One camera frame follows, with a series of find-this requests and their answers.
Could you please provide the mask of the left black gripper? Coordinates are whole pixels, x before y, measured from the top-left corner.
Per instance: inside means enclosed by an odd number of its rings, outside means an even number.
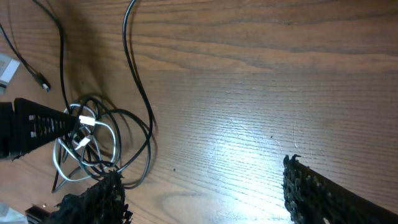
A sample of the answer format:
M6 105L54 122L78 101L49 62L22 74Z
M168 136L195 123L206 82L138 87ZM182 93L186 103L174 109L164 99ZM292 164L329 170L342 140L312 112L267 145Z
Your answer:
M11 151L18 156L30 153L67 135L76 121L76 116L24 98L14 100L14 111L11 102L1 102L1 159L7 159Z

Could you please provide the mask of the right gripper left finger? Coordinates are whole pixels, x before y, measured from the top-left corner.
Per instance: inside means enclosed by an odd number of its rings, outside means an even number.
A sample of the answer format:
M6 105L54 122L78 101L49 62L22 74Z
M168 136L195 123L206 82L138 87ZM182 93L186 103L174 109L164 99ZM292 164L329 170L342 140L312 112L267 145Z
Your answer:
M65 195L44 224L130 224L122 175L111 171L80 195Z

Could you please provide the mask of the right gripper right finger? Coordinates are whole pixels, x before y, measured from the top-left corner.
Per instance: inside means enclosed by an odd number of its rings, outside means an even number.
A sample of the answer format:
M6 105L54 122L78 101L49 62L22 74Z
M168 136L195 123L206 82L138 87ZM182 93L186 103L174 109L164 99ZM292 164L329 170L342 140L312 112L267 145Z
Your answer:
M320 175L298 157L283 160L285 207L294 223L397 223L396 213Z

